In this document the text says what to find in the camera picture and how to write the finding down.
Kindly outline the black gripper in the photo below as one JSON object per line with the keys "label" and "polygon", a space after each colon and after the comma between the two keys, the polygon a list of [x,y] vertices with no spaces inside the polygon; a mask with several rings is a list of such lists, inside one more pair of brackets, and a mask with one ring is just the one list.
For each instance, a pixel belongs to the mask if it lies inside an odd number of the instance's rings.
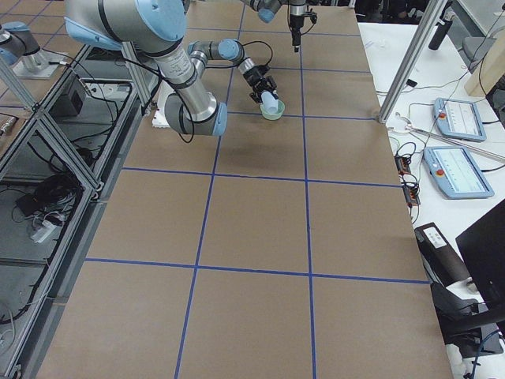
{"label": "black gripper", "polygon": [[269,92],[274,99],[278,98],[276,92],[277,85],[274,78],[268,75],[269,70],[269,65],[258,65],[242,74],[249,87],[252,89],[249,96],[255,103],[263,102],[263,91]]}
{"label": "black gripper", "polygon": [[290,30],[292,35],[292,45],[295,53],[299,52],[301,45],[301,28],[303,27],[303,16],[300,14],[290,14]]}

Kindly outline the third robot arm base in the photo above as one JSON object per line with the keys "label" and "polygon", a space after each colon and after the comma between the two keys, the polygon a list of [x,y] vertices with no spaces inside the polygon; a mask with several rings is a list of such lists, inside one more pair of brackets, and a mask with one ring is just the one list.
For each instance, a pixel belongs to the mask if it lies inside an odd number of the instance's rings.
{"label": "third robot arm base", "polygon": [[60,54],[44,51],[29,27],[21,21],[1,24],[1,60],[24,79],[49,79],[68,62]]}

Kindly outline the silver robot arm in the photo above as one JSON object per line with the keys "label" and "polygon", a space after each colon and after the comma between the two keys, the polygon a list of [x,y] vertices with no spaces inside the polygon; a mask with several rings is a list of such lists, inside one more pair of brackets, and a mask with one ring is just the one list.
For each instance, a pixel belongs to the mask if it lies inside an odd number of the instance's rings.
{"label": "silver robot arm", "polygon": [[68,1],[65,26],[75,40],[109,51],[134,43],[158,66],[160,79],[173,89],[163,104],[169,127],[183,135],[221,136],[226,130],[226,104],[202,83],[211,60],[239,68],[251,87],[251,98],[274,114],[279,110],[276,83],[266,65],[257,65],[235,39],[196,41],[182,46],[186,32],[181,1]]}
{"label": "silver robot arm", "polygon": [[301,48],[302,28],[305,20],[311,19],[315,24],[317,14],[314,13],[306,1],[282,1],[282,0],[243,0],[244,5],[252,9],[261,21],[268,24],[273,21],[276,14],[282,7],[287,8],[287,25],[291,34],[291,44],[294,52],[299,52]]}

